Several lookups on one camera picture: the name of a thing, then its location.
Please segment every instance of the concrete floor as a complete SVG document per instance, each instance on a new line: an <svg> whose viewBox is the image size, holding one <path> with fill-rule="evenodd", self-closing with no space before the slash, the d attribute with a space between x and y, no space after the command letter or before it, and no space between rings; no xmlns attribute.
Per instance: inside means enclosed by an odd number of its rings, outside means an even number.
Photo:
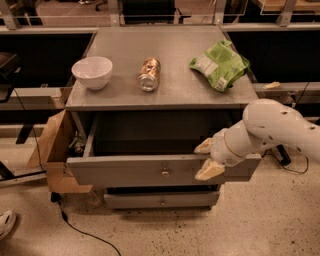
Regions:
<svg viewBox="0 0 320 256"><path fill-rule="evenodd" d="M289 151L291 168L305 158ZM112 243L122 256L320 255L320 172L310 161L304 175L285 172L266 156L249 182L227 183L205 209L111 211L88 194L62 195L71 225ZM0 255L118 255L108 244L69 227L49 200L45 175L0 183L0 210L17 223L0 241Z"/></svg>

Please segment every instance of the crushed can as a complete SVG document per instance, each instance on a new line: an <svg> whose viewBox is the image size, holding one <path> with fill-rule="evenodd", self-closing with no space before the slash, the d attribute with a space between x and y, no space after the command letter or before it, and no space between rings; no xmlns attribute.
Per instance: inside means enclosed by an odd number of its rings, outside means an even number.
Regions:
<svg viewBox="0 0 320 256"><path fill-rule="evenodd" d="M146 59L142 65L138 78L139 87L146 92L156 90L160 83L160 70L161 65L157 59Z"/></svg>

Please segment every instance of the chair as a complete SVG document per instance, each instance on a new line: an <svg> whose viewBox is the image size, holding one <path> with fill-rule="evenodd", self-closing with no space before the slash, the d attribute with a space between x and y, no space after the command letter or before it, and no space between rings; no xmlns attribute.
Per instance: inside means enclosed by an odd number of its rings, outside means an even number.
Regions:
<svg viewBox="0 0 320 256"><path fill-rule="evenodd" d="M10 99L19 72L18 56L8 52L0 52L0 103L8 102Z"/></svg>
<svg viewBox="0 0 320 256"><path fill-rule="evenodd" d="M105 5L108 4L108 0L102 0L101 2L99 2L98 4L96 4L96 11L100 11L99 6L101 5Z"/></svg>
<svg viewBox="0 0 320 256"><path fill-rule="evenodd" d="M175 0L121 0L121 13L125 24L173 24L176 12L179 15L179 24L182 24L185 18L191 17L187 9L175 7Z"/></svg>

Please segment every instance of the ceramic bowl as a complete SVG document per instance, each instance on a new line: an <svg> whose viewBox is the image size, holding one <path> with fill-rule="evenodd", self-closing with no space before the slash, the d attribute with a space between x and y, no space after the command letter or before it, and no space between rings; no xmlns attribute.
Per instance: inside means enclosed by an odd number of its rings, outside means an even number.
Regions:
<svg viewBox="0 0 320 256"><path fill-rule="evenodd" d="M112 62L104 57L93 56L79 60L72 66L72 74L85 87L99 90L111 79Z"/></svg>

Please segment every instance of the drawer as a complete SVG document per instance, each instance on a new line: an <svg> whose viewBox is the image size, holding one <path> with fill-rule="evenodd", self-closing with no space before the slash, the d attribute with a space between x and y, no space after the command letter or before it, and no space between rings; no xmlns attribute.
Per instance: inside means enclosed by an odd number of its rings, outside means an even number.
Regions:
<svg viewBox="0 0 320 256"><path fill-rule="evenodd" d="M208 156L194 147L223 127L223 111L126 111L97 113L83 157L67 164L81 185L103 187L223 184L249 180L260 161L247 161L209 181L196 180Z"/></svg>
<svg viewBox="0 0 320 256"><path fill-rule="evenodd" d="M149 155L69 158L68 166L79 184L105 187L188 185L205 156Z"/></svg>
<svg viewBox="0 0 320 256"><path fill-rule="evenodd" d="M209 207L214 206L219 199L219 191L210 187L197 187L189 189L183 187L180 192L165 191L152 192L149 188L143 190L138 189L138 193L105 193L104 199L108 208L111 209L134 209L134 208L173 208L173 207Z"/></svg>

